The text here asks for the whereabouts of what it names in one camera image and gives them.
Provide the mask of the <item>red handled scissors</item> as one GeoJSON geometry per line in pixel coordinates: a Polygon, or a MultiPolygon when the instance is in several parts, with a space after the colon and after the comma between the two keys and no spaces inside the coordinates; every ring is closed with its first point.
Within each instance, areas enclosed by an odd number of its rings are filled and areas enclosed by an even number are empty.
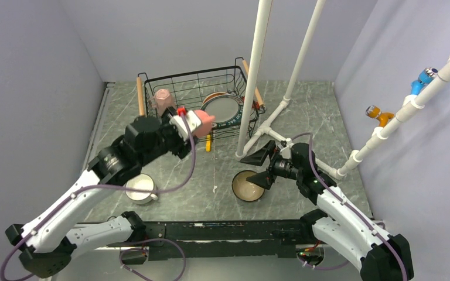
{"type": "Polygon", "coordinates": [[[251,107],[256,109],[256,110],[260,109],[260,105],[259,105],[259,103],[256,100],[252,101],[251,107]]]}

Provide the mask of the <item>dark bowl cream inside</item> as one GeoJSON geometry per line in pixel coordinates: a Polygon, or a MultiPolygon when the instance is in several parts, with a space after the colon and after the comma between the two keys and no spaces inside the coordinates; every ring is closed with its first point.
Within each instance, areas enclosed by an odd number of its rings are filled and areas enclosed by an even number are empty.
{"type": "Polygon", "coordinates": [[[238,199],[245,202],[255,202],[263,196],[265,192],[263,188],[247,181],[248,177],[256,174],[257,172],[252,170],[243,170],[234,176],[231,188],[238,199]]]}

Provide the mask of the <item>blue tap on pipe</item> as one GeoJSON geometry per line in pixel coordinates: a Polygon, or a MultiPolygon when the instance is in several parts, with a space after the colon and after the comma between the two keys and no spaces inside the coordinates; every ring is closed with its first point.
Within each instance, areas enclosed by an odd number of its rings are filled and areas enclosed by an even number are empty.
{"type": "Polygon", "coordinates": [[[411,83],[411,95],[418,95],[436,76],[438,70],[433,67],[426,67],[420,72],[418,78],[411,83]]]}

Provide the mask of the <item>green rimmed white plate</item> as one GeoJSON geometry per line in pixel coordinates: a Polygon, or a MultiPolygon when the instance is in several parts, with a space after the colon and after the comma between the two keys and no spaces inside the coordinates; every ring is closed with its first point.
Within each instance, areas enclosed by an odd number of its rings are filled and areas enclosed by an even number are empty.
{"type": "Polygon", "coordinates": [[[213,129],[227,128],[240,123],[244,102],[233,94],[221,95],[201,106],[201,110],[215,116],[213,129]]]}

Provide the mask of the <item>orange plate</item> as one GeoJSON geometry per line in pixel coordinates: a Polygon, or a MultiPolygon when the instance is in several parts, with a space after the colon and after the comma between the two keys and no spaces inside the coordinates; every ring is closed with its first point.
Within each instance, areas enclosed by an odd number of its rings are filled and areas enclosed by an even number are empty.
{"type": "Polygon", "coordinates": [[[216,97],[219,97],[219,96],[221,96],[221,95],[229,95],[229,92],[213,92],[213,93],[207,95],[207,96],[204,98],[202,104],[204,105],[204,104],[207,103],[209,100],[211,100],[211,99],[213,99],[213,98],[216,98],[216,97]]]}

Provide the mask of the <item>orange tap on pipe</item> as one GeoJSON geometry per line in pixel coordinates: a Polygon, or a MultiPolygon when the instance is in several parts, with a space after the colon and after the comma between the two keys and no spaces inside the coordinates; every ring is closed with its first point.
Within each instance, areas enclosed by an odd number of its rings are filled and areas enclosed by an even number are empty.
{"type": "Polygon", "coordinates": [[[385,127],[388,122],[394,118],[391,112],[383,112],[379,107],[371,105],[366,109],[366,115],[371,119],[376,119],[379,122],[379,127],[385,127]]]}

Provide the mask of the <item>yellow handled utensil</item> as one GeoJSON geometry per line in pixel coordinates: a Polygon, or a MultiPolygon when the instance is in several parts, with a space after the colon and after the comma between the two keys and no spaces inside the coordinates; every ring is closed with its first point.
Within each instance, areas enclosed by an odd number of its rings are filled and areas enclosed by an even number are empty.
{"type": "Polygon", "coordinates": [[[205,145],[205,151],[206,152],[210,152],[211,151],[211,146],[212,146],[212,134],[208,134],[206,136],[206,145],[205,145]]]}

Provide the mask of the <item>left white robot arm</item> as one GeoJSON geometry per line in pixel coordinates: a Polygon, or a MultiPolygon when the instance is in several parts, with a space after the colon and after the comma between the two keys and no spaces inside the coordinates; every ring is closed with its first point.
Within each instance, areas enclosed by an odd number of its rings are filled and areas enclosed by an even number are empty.
{"type": "Polygon", "coordinates": [[[201,110],[168,108],[162,118],[139,116],[123,135],[91,160],[78,180],[46,211],[26,224],[5,231],[13,251],[30,276],[51,277],[74,258],[104,245],[139,245],[146,237],[143,220],[133,211],[116,218],[77,228],[93,207],[141,169],[167,153],[184,158],[195,152],[198,137],[209,133],[214,116],[201,110]]]}

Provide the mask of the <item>white pvc pipe frame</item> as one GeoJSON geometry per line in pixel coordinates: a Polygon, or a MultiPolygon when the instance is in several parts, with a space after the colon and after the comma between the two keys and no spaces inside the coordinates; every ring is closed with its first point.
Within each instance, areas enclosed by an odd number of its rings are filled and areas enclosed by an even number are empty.
{"type": "MultiPolygon", "coordinates": [[[[255,144],[256,141],[258,141],[258,139],[263,135],[269,135],[278,141],[285,140],[285,137],[271,129],[271,123],[290,103],[294,84],[297,81],[299,72],[304,63],[305,56],[308,52],[309,45],[314,36],[324,6],[325,1],[317,1],[315,4],[308,28],[301,45],[301,49],[298,53],[295,66],[289,80],[288,88],[282,98],[282,101],[279,103],[276,109],[274,109],[273,113],[267,118],[267,120],[264,121],[260,125],[260,127],[253,133],[252,137],[247,140],[246,123],[247,118],[250,115],[253,101],[258,101],[260,105],[263,104],[260,95],[256,92],[255,89],[272,9],[272,1],[259,2],[255,22],[253,45],[250,56],[250,65],[248,66],[243,116],[241,119],[238,147],[236,150],[237,158],[243,160],[247,152],[252,148],[252,145],[255,144]]],[[[351,152],[348,160],[342,167],[335,169],[321,160],[318,161],[317,164],[322,170],[328,172],[331,177],[335,179],[344,178],[350,170],[358,167],[358,165],[361,164],[361,162],[366,157],[368,157],[379,146],[381,146],[402,124],[409,121],[420,110],[422,110],[425,107],[426,103],[431,98],[435,97],[448,83],[450,83],[450,55],[443,68],[439,69],[436,73],[435,78],[433,78],[431,82],[429,82],[419,94],[406,96],[402,107],[396,112],[395,116],[390,120],[390,122],[383,127],[376,128],[372,136],[361,149],[353,150],[351,152]]]]}

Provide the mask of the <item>pink mug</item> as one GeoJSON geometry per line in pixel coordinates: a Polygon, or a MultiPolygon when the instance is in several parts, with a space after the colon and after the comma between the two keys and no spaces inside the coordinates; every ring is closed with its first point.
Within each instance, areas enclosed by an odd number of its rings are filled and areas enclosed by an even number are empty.
{"type": "Polygon", "coordinates": [[[165,88],[159,89],[149,101],[152,108],[156,109],[158,116],[162,116],[165,110],[169,107],[177,109],[173,95],[165,88]]]}
{"type": "Polygon", "coordinates": [[[197,138],[202,138],[207,136],[213,127],[215,122],[215,116],[209,115],[207,112],[203,110],[194,110],[194,113],[201,121],[201,125],[193,132],[193,135],[197,138]]]}

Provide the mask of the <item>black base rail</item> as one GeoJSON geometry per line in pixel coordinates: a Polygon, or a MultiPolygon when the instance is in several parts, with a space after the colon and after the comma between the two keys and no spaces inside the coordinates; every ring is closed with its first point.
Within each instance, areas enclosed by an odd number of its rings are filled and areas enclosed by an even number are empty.
{"type": "Polygon", "coordinates": [[[143,248],[149,261],[171,258],[274,256],[296,258],[322,245],[300,219],[232,221],[145,221],[145,236],[117,243],[143,248]]]}

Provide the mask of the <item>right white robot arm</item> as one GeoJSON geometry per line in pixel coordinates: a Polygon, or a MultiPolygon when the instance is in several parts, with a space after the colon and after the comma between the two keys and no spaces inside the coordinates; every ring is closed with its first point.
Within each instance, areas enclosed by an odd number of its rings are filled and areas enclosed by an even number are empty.
{"type": "Polygon", "coordinates": [[[412,280],[413,260],[407,239],[372,221],[318,170],[311,144],[295,143],[289,151],[290,157],[283,157],[280,146],[271,140],[240,161],[261,166],[269,160],[265,171],[247,181],[268,190],[278,177],[294,180],[299,192],[316,205],[316,210],[300,218],[302,240],[319,240],[331,246],[359,271],[362,280],[412,280]]]}

